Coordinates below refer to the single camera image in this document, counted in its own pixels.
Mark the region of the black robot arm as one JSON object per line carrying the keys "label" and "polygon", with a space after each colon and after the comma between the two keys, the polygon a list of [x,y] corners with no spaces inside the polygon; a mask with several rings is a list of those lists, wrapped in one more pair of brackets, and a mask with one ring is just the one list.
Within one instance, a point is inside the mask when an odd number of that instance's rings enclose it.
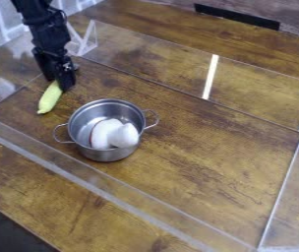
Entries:
{"label": "black robot arm", "polygon": [[67,92],[77,84],[75,65],[66,49],[71,41],[67,15],[51,6],[53,0],[11,1],[34,36],[34,56],[42,72]]}

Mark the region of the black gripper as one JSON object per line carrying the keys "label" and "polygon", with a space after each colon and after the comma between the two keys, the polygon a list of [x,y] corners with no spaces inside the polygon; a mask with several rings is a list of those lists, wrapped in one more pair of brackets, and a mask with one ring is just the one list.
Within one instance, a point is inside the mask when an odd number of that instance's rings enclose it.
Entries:
{"label": "black gripper", "polygon": [[[71,40],[67,15],[57,8],[26,8],[23,16],[34,35],[32,53],[43,75],[49,81],[57,79],[67,92],[77,85],[75,65],[66,49]],[[55,64],[55,76],[51,64]]]}

